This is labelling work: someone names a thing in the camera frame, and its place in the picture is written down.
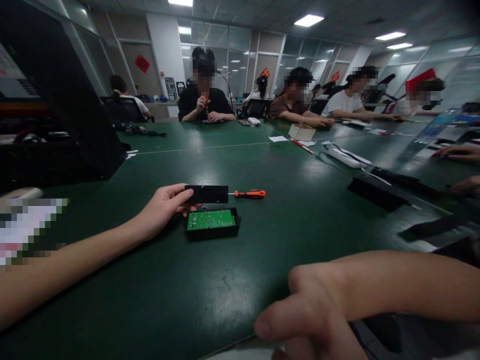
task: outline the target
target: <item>green circuit board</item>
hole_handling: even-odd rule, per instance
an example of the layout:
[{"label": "green circuit board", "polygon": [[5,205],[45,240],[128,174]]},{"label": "green circuit board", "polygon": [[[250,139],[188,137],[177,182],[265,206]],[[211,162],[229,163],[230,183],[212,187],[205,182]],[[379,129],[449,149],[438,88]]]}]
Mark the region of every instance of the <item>green circuit board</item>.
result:
[{"label": "green circuit board", "polygon": [[188,230],[225,228],[235,226],[235,217],[230,210],[191,212],[188,216]]}]

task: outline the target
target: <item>red pen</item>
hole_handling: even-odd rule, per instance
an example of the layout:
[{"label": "red pen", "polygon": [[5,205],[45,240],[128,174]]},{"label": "red pen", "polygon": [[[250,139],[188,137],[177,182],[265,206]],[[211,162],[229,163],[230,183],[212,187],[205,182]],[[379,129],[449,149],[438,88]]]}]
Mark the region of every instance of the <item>red pen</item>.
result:
[{"label": "red pen", "polygon": [[295,144],[297,144],[299,147],[304,148],[304,149],[307,150],[310,154],[313,155],[314,152],[313,152],[312,150],[310,150],[308,147],[306,147],[305,145],[299,143],[297,140],[293,140],[293,139],[292,139],[292,141],[293,141]]}]

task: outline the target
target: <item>green table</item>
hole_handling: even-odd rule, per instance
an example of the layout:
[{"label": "green table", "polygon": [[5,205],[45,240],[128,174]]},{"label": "green table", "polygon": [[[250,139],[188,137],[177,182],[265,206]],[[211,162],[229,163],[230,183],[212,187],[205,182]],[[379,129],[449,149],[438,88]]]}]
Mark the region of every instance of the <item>green table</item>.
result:
[{"label": "green table", "polygon": [[[424,204],[421,211],[403,206],[385,212],[346,190],[355,170],[291,141],[270,142],[268,136],[284,126],[267,126],[149,124],[167,138],[120,134],[139,154],[109,181],[44,189],[45,197],[71,199],[67,213],[41,239],[51,243],[72,243],[122,224],[164,185],[260,188],[267,196],[230,200],[228,206],[242,217],[235,238],[189,243],[182,220],[175,218],[158,238],[5,331],[2,355],[197,359],[251,335],[258,314],[288,294],[293,266],[368,250],[411,250],[399,233],[439,217]],[[437,179],[437,187],[460,177],[447,169],[463,169],[461,176],[476,171],[418,156],[399,162],[412,137],[372,135],[340,124],[319,135],[381,166],[401,167],[427,182]],[[313,149],[320,151],[320,141]]]}]

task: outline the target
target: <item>orange screwdriver handle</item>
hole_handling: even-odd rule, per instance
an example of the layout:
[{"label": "orange screwdriver handle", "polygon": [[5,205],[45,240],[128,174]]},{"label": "orange screwdriver handle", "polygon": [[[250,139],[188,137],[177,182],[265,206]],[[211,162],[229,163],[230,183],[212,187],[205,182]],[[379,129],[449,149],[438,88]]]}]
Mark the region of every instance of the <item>orange screwdriver handle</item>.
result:
[{"label": "orange screwdriver handle", "polygon": [[245,199],[263,199],[267,193],[263,190],[254,189],[248,192],[238,192],[235,191],[236,198],[245,198]]}]

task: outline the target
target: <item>white paper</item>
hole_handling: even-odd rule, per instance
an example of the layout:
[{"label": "white paper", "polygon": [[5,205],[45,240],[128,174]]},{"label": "white paper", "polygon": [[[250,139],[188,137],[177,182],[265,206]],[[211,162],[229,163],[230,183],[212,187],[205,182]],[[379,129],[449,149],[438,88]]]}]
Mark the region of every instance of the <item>white paper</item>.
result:
[{"label": "white paper", "polygon": [[285,136],[269,136],[268,138],[272,140],[274,143],[276,143],[277,141],[288,141],[288,139]]},{"label": "white paper", "polygon": [[299,141],[300,144],[305,145],[305,146],[313,146],[317,143],[317,140],[312,140],[312,141]]}]

